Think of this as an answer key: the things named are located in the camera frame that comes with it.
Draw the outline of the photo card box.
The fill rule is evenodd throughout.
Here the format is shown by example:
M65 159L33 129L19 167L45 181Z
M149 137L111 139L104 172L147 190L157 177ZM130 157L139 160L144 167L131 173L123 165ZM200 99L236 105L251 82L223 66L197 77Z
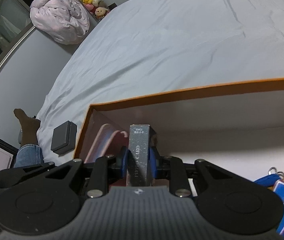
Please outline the photo card box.
M127 155L126 186L145 187L153 184L151 148L156 133L150 125L131 125Z

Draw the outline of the dark grey square box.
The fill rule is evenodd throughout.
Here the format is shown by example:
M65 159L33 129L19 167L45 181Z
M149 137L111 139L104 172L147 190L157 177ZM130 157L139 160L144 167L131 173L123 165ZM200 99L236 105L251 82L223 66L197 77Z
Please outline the dark grey square box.
M64 155L74 150L76 145L77 125L71 121L66 121L53 131L51 150L58 154Z

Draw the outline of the person's left leg in jeans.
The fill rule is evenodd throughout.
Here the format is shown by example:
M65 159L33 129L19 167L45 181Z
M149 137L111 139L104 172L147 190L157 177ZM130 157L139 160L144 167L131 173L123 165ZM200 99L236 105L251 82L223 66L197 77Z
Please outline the person's left leg in jeans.
M44 163L42 149L38 145L37 131L40 128L41 121L26 115L22 109L13 111L15 117L19 120L22 129L21 146L18 150L14 168Z

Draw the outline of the orange cardboard box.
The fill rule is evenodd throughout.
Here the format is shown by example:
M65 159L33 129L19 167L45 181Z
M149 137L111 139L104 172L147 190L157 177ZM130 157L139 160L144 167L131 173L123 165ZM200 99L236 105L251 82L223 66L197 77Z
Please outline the orange cardboard box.
M149 125L161 155L205 159L244 178L284 172L284 78L209 85L89 106L74 152L85 159L103 124Z

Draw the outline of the light blue bed sheet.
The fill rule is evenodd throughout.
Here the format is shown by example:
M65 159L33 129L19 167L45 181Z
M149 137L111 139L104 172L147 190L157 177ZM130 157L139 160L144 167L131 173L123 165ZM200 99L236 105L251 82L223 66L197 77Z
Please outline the light blue bed sheet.
M88 106L199 86L284 77L284 0L129 0L86 37L45 98L45 161L55 127Z

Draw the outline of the lilac bundled duvet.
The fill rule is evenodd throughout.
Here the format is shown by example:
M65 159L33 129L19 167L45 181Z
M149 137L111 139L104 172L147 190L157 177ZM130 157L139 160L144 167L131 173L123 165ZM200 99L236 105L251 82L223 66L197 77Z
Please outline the lilac bundled duvet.
M37 29L64 45L81 43L89 32L88 12L78 0L34 0L30 19Z

